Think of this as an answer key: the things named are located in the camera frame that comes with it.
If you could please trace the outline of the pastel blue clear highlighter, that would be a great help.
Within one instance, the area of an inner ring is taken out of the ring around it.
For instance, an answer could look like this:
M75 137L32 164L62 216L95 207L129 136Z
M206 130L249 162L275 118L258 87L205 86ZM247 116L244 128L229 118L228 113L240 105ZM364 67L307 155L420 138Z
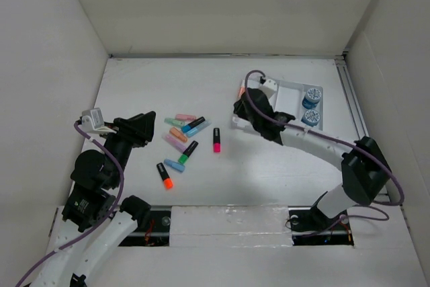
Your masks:
M201 132L203 129L207 128L209 125L211 125L212 122L210 120L206 120L202 122L201 124L197 125L196 127L192 128L188 132L185 133L186 137L191 138L195 136L197 133Z

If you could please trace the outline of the pastel orange clear highlighter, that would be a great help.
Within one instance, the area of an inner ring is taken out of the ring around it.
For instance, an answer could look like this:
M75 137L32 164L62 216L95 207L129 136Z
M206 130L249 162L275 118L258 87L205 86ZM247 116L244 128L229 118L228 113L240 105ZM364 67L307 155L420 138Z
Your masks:
M239 98L239 99L241 98L241 96L242 96L242 94L244 93L244 91L245 91L245 88L244 88L244 87L241 87L241 88L240 88L240 90L239 90L239 94L238 94L238 98Z

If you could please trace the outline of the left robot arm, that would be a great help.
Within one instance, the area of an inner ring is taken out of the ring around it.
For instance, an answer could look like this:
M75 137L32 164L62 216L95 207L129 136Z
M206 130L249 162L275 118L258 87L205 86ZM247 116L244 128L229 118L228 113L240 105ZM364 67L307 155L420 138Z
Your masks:
M132 149L153 139L156 113L105 122L99 108L85 110L75 130L96 149L75 160L73 189L62 210L52 251L38 260L18 281L35 271L31 286L88 286L96 270L127 234L142 231L151 206L137 196L122 199L124 171Z

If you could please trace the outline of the blue tape roll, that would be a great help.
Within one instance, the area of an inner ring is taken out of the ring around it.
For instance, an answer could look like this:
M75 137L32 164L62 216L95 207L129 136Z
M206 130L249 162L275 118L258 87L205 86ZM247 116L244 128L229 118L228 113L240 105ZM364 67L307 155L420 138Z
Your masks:
M314 109L319 104L323 93L320 89L312 87L306 90L302 99L302 106L306 109Z
M306 110L301 118L301 122L307 126L317 126L321 120L321 114L315 109Z

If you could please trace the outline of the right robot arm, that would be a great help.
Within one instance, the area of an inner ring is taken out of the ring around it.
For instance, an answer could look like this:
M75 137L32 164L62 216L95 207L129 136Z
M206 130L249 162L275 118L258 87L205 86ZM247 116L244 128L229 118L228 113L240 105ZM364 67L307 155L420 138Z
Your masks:
M341 172L341 183L318 197L293 225L296 232L325 231L348 208L370 206L392 178L374 139L364 136L347 142L306 126L291 114L275 111L260 89L246 89L234 103L233 113L248 121L264 139L308 153Z

